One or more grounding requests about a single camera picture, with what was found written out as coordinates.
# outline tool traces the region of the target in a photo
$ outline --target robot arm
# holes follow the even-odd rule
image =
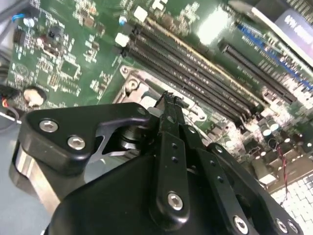
[[[165,93],[149,111],[122,103],[26,115],[10,175],[53,214],[45,235],[303,234],[222,146],[205,148],[177,97]],[[88,162],[130,126],[139,134],[121,138],[140,154],[85,184]],[[104,140],[93,154],[95,136]]]

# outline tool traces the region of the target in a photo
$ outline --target ram slot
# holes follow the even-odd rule
[[[153,31],[147,28],[140,27],[140,35],[145,37],[147,41],[152,41],[153,43],[166,50],[169,57],[172,56],[176,61],[184,64],[184,67],[191,71],[193,74],[197,73],[198,75],[196,76],[201,76],[205,84],[210,83],[211,86],[214,86],[214,89],[216,91],[219,91],[220,94],[227,97],[234,104],[239,105],[241,108],[244,108],[249,113],[253,113],[255,111],[255,105],[253,103],[249,102],[244,97],[236,93],[234,90],[230,89],[218,78],[218,75],[214,76],[209,73],[208,71],[211,71],[212,69],[208,66],[205,66],[204,63],[197,61],[194,57],[190,55],[190,53],[185,51],[185,49],[181,47],[175,48],[170,43],[168,43],[163,38],[159,37]]]
[[[171,82],[177,89],[187,92],[193,100],[211,106],[218,113],[233,121],[234,123],[240,122],[240,114],[237,112],[233,113],[231,110],[228,110],[228,107],[224,106],[225,104],[219,102],[218,100],[212,99],[212,97],[203,92],[200,87],[198,87],[190,80],[181,77],[167,64],[159,61],[157,58],[147,53],[146,51],[144,52],[143,50],[140,50],[135,45],[129,44],[127,49],[129,50],[129,54],[134,59],[141,62],[156,75],[159,75],[168,82]]]
[[[270,91],[277,94],[278,97],[280,97],[288,104],[292,104],[297,100],[297,98],[292,93],[290,93],[283,85],[281,85],[275,79],[271,78],[261,69],[259,69],[255,64],[245,58],[230,44],[225,42],[221,43],[220,50],[229,59],[231,59],[237,65],[241,66],[244,70],[253,75],[253,77],[256,78],[263,86],[266,86]]]
[[[224,103],[224,106],[230,108],[233,112],[237,112],[239,114],[243,114],[243,119],[247,120],[247,116],[249,116],[249,113],[246,111],[246,107],[240,107],[237,106],[236,103],[234,105],[230,106],[230,100],[225,98],[220,93],[216,92],[214,86],[212,87],[211,83],[206,81],[203,77],[199,76],[198,73],[192,73],[192,71],[185,65],[182,64],[176,60],[173,60],[172,57],[169,57],[167,54],[164,54],[156,47],[153,47],[150,44],[147,44],[144,38],[139,37],[136,41],[136,46],[142,48],[144,51],[147,51],[148,53],[152,54],[154,57],[159,59],[160,61],[164,62],[168,66],[170,66],[174,71],[176,71],[177,74],[180,74],[180,76],[184,76],[185,78],[189,79],[193,83],[195,83],[197,86],[201,88],[203,92],[206,92],[211,97],[215,97],[220,102]]]

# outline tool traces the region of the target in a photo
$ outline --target black ram slot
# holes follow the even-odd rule
[[[162,61],[159,57],[157,57],[154,53],[151,53],[151,51],[147,50],[147,48],[143,48],[143,47],[139,47],[138,45],[135,45],[136,48],[139,51],[144,52],[144,54],[149,57],[152,58],[153,61],[156,62],[156,64],[158,66],[160,66],[160,68],[166,70],[169,74],[171,74],[172,76],[174,76],[176,79],[182,81],[184,84],[192,87],[194,90],[196,90],[197,92],[199,92],[200,94],[206,96],[207,98],[211,99],[213,102],[215,102],[217,105],[222,106],[224,109],[228,110],[229,112],[231,112],[233,115],[237,116],[237,117],[242,117],[242,112],[237,111],[236,109],[234,109],[232,106],[230,106],[228,103],[229,101],[226,100],[224,97],[222,96],[215,96],[213,93],[210,93],[209,91],[207,91],[204,87],[202,87],[202,85],[200,85],[199,82],[196,82],[194,78],[192,78],[192,76],[185,76],[180,72],[180,68],[178,68],[178,70],[174,69],[172,67],[172,64],[170,63],[170,61]]]
[[[240,103],[242,106],[246,106],[250,111],[255,110],[255,105],[251,102],[237,94],[235,91],[231,90],[226,84],[224,84],[219,79],[215,78],[212,74],[208,73],[206,70],[202,69],[195,61],[192,61],[190,58],[187,58],[189,54],[182,48],[174,48],[172,45],[167,43],[164,39],[157,36],[155,33],[151,32],[146,28],[141,29],[141,34],[153,41],[154,43],[158,44],[169,53],[171,53],[176,60],[180,62],[184,62],[192,67],[195,71],[198,71],[202,76],[207,78],[207,80],[211,81],[216,86],[216,89],[220,90],[223,94],[230,97],[232,100],[235,100],[236,103]]]
[[[220,102],[223,102],[224,106],[227,107],[232,112],[237,112],[238,114],[244,114],[243,116],[244,119],[246,119],[246,117],[249,115],[249,113],[247,113],[243,108],[238,107],[237,105],[230,106],[228,104],[230,100],[228,100],[227,98],[225,98],[224,96],[216,92],[214,88],[211,88],[211,89],[209,88],[211,86],[211,83],[205,83],[204,81],[205,79],[202,79],[201,77],[199,77],[197,73],[191,74],[192,72],[188,71],[188,68],[184,67],[184,65],[177,65],[176,61],[173,61],[171,58],[168,58],[166,55],[161,53],[160,50],[158,50],[157,48],[151,45],[148,45],[144,41],[140,41],[140,40],[136,41],[136,46],[138,46],[139,48],[142,48],[143,51],[146,51],[152,54],[158,60],[161,60],[167,65],[169,65],[170,67],[172,67],[172,69],[174,69],[176,73],[179,74],[180,76],[185,76],[186,79],[189,79],[190,81],[194,82],[197,86],[199,86],[203,90],[203,92],[207,92],[210,95],[210,97],[215,97],[215,99],[218,99]]]
[[[147,66],[149,70],[151,70],[155,74],[161,75],[163,78],[173,83],[174,86],[176,86],[177,88],[183,91],[187,91],[189,95],[193,96],[193,99],[195,101],[199,101],[203,104],[208,104],[218,113],[222,114],[223,116],[233,121],[234,123],[240,122],[240,118],[232,114],[229,110],[223,108],[222,106],[219,106],[218,104],[216,104],[214,101],[212,101],[205,95],[200,94],[199,92],[197,92],[197,90],[194,87],[191,88],[190,86],[192,86],[192,83],[185,84],[184,82],[177,79],[175,76],[171,75],[171,73],[169,72],[170,68],[167,68],[167,67],[164,67],[163,65],[158,64],[156,61],[153,60],[152,55],[148,56],[136,47],[129,47],[128,49],[129,49],[129,54],[134,59],[140,61],[142,64]]]
[[[261,69],[259,69],[255,64],[245,58],[239,51],[237,51],[230,44],[225,42],[221,43],[220,50],[225,54],[229,59],[235,62],[237,65],[240,65],[247,72],[253,75],[262,85],[266,86],[270,91],[274,92],[286,101],[288,104],[292,104],[297,100],[297,98],[291,94],[284,86],[282,86],[275,79],[267,75]]]

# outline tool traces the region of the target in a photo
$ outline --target bolt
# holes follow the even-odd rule
[[[277,227],[280,229],[280,231],[282,231],[285,234],[288,233],[287,227],[280,219],[276,219],[275,222],[276,222]]]
[[[219,152],[219,153],[223,153],[223,150],[221,147],[219,147],[218,145],[215,146],[216,150]]]
[[[55,123],[54,121],[51,120],[43,120],[39,123],[39,127],[40,129],[42,129],[45,132],[55,132],[56,130],[58,130],[59,126],[57,123]]]
[[[297,227],[290,220],[288,220],[288,225],[296,234],[299,233],[299,230],[297,229]]]
[[[234,223],[236,228],[242,233],[242,234],[248,234],[249,229],[246,223],[244,222],[243,219],[241,219],[239,216],[234,216]]]
[[[125,67],[125,66],[123,66],[123,67],[122,67],[122,73],[128,73],[128,68]]]
[[[192,134],[194,134],[194,133],[196,132],[195,129],[194,129],[193,127],[191,127],[191,126],[189,126],[188,129],[189,129],[189,131],[190,131]]]
[[[169,193],[167,196],[167,201],[174,210],[180,211],[182,209],[182,199],[177,194],[172,192]]]
[[[82,150],[86,146],[85,141],[78,136],[73,136],[69,138],[67,144],[75,150]]]

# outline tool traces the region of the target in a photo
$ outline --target white grid surface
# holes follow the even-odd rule
[[[313,234],[313,174],[288,186],[288,199],[282,207],[300,225],[305,235]],[[272,197],[281,203],[286,196],[286,190],[281,189]]]

